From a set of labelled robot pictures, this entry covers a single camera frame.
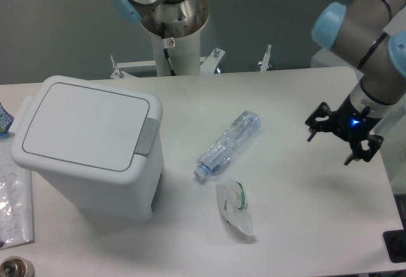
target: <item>white table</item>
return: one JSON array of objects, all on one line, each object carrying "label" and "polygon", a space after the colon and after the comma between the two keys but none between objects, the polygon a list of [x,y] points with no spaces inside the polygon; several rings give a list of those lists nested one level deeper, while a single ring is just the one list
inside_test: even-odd
[{"label": "white table", "polygon": [[[382,233],[402,224],[380,154],[345,167],[347,143],[326,133],[306,141],[306,118],[321,101],[338,107],[356,83],[352,70],[102,82],[162,100],[166,172],[154,217],[135,224],[84,216],[34,174],[36,242],[0,250],[0,260],[25,257],[41,277],[294,277],[406,269],[391,263],[384,246]],[[0,102],[16,114],[39,86],[0,86]],[[262,127],[219,179],[232,176],[244,185],[254,240],[220,216],[215,181],[200,185],[193,175],[198,155],[244,110],[257,113]]]}]

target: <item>bottle cap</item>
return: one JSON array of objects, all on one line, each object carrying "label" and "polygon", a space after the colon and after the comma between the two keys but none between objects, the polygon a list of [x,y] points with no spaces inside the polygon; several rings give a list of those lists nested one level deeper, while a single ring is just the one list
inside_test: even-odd
[{"label": "bottle cap", "polygon": [[195,176],[197,176],[197,179],[199,179],[199,181],[203,182],[206,180],[207,174],[200,166],[197,166],[193,173],[195,174]]}]

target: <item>metal knob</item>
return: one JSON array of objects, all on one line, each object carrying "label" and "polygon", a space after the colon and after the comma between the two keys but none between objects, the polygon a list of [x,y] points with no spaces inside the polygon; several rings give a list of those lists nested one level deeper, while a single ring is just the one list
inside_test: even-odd
[{"label": "metal knob", "polygon": [[10,257],[0,264],[0,277],[34,277],[34,266],[21,257]]}]

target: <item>gray wall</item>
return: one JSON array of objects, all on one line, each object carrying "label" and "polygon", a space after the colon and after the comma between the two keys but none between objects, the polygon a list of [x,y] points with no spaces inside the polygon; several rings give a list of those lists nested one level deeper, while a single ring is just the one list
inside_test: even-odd
[{"label": "gray wall", "polygon": [[[202,55],[226,51],[226,72],[255,70],[268,43],[275,69],[310,66],[319,47],[310,31],[331,2],[347,0],[208,0]],[[106,79],[116,61],[151,60],[139,25],[109,0],[0,0],[0,84],[41,82],[51,75]]]}]

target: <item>crumpled plastic wrapper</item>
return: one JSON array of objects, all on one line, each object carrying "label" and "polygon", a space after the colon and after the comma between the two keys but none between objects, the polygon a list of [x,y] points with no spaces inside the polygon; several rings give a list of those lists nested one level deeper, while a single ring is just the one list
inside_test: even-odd
[{"label": "crumpled plastic wrapper", "polygon": [[217,205],[227,222],[247,236],[254,236],[248,199],[241,183],[229,178],[216,185]]}]

